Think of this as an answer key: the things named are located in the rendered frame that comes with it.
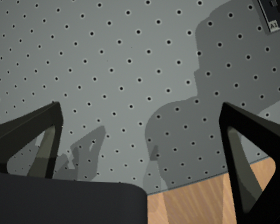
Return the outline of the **grey curved work surface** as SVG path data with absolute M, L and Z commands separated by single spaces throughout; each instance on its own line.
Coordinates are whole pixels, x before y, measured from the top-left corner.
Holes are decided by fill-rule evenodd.
M 280 124 L 280 29 L 257 0 L 0 0 L 0 124 L 54 101 L 52 179 L 218 177 L 223 102 Z

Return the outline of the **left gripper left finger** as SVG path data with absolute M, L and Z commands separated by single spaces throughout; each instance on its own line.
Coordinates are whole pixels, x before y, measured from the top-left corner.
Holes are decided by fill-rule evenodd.
M 0 124 L 0 172 L 8 173 L 8 160 L 45 131 L 27 176 L 52 179 L 62 127 L 63 115 L 59 102 Z

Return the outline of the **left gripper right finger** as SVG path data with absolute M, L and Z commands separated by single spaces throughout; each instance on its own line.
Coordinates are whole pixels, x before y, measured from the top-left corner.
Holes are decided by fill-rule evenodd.
M 271 224 L 280 214 L 280 124 L 224 102 L 219 126 L 237 224 Z M 264 191 L 247 161 L 237 131 L 275 162 L 275 173 Z

